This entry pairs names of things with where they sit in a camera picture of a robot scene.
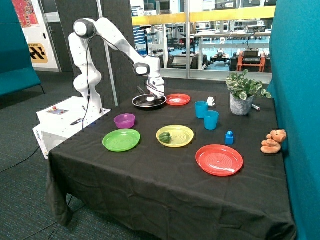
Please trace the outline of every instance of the frying pan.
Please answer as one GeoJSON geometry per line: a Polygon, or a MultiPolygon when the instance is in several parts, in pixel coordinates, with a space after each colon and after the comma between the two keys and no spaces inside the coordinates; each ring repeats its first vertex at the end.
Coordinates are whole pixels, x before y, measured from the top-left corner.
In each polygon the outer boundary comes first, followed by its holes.
{"type": "Polygon", "coordinates": [[[159,109],[165,104],[167,98],[165,96],[155,99],[153,101],[148,101],[147,98],[153,97],[152,94],[146,94],[139,86],[137,87],[140,96],[136,96],[132,100],[132,104],[138,108],[145,109],[145,110],[155,110],[159,109]]]}

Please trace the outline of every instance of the small brown teddy bear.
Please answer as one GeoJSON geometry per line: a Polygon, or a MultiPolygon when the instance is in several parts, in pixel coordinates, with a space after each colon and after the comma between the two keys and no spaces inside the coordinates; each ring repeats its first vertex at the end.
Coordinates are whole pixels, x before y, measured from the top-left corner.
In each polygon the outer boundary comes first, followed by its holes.
{"type": "Polygon", "coordinates": [[[286,140],[285,130],[273,130],[266,136],[267,140],[262,141],[261,151],[265,154],[276,154],[281,149],[281,143],[286,140]]]}

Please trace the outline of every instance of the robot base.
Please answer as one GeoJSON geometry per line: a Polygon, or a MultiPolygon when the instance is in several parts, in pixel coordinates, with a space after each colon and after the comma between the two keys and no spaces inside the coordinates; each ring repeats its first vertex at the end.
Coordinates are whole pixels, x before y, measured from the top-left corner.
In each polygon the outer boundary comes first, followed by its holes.
{"type": "Polygon", "coordinates": [[[100,114],[86,117],[82,124],[86,114],[84,103],[83,97],[73,96],[36,113],[40,124],[33,128],[33,133],[45,159],[49,151],[111,111],[103,109],[100,114]]]}

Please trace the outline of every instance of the glass wall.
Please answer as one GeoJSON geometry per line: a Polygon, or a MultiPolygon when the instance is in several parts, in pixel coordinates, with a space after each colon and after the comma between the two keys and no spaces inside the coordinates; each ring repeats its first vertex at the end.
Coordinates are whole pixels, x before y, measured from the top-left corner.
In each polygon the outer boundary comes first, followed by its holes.
{"type": "Polygon", "coordinates": [[[248,69],[249,77],[268,83],[276,2],[131,0],[136,48],[146,56],[147,40],[164,77],[224,81],[230,72],[248,69]],[[141,25],[151,25],[147,34],[141,25]]]}

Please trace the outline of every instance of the plant pot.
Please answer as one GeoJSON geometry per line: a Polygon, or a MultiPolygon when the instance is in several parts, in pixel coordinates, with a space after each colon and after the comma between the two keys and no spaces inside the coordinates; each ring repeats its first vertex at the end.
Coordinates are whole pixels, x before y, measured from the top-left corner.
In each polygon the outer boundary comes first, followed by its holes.
{"type": "Polygon", "coordinates": [[[235,98],[230,94],[230,109],[235,115],[244,116],[250,112],[255,96],[250,96],[246,100],[235,98]]]}

